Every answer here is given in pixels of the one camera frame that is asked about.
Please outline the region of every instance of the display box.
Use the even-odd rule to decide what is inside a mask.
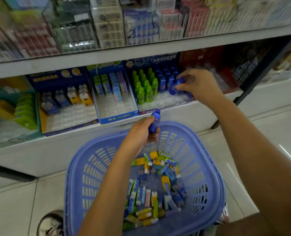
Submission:
[[[22,104],[19,109],[19,103],[26,99],[29,107]],[[0,148],[41,136],[37,97],[29,81],[24,76],[0,79]]]
[[[92,87],[96,112],[101,124],[107,124],[138,116],[139,111],[137,103],[132,92],[131,84],[126,75],[124,61],[88,65],[86,68],[89,73],[89,80]],[[123,94],[122,91],[120,93],[122,97],[120,102],[117,101],[118,93],[114,95],[114,85],[110,79],[110,75],[112,75],[111,73],[116,74],[117,72],[122,73],[127,86],[127,93]],[[107,75],[108,82],[112,88],[108,95],[104,94],[104,90],[100,90],[94,82],[95,76],[105,76],[105,74]]]
[[[85,67],[77,67],[70,69],[61,69],[56,71],[48,71],[37,74],[27,75],[28,80],[37,91],[39,101],[39,112],[42,126],[42,133],[45,136],[60,134],[80,127],[86,127],[98,123],[96,109],[93,103],[91,87],[88,81],[88,75]],[[80,100],[80,86],[86,85],[88,90],[88,98],[91,98],[92,105],[86,106],[84,101]],[[75,88],[75,102],[67,94]],[[61,107],[59,113],[48,114],[45,111],[44,102],[42,100],[43,93],[50,93],[54,104],[62,106],[57,100],[57,91],[62,91],[68,103],[66,107]]]
[[[155,72],[155,77],[159,80],[158,71],[163,72],[163,69],[167,68],[169,72],[176,78],[180,73],[180,69],[178,68],[179,62],[179,52],[163,54],[163,55],[155,55],[142,57],[137,59],[129,59],[126,60],[126,72],[130,77],[131,83],[132,80],[132,72],[135,70],[137,73],[140,69],[143,69],[144,73],[147,73],[149,68],[152,68],[152,71]],[[158,91],[156,95],[153,96],[153,101],[150,103],[138,104],[139,115],[151,113],[156,109],[166,109],[175,107],[178,105],[183,105],[185,103],[189,103],[193,100],[193,97],[190,93],[176,94],[171,95],[168,90]]]

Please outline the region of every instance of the white floor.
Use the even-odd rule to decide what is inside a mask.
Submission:
[[[291,158],[291,107],[250,118],[285,155]],[[231,221],[257,212],[243,188],[221,130],[198,133],[226,183]],[[62,209],[65,171],[35,182],[0,188],[0,236],[34,236],[39,220],[49,211]]]

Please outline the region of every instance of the shoe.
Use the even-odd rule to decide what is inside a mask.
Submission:
[[[47,213],[37,226],[36,236],[64,236],[63,211]]]

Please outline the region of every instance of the right hand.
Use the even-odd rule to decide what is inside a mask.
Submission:
[[[176,86],[177,90],[190,92],[200,103],[211,107],[214,101],[225,97],[213,74],[206,69],[187,69],[177,76],[185,77],[185,83]]]

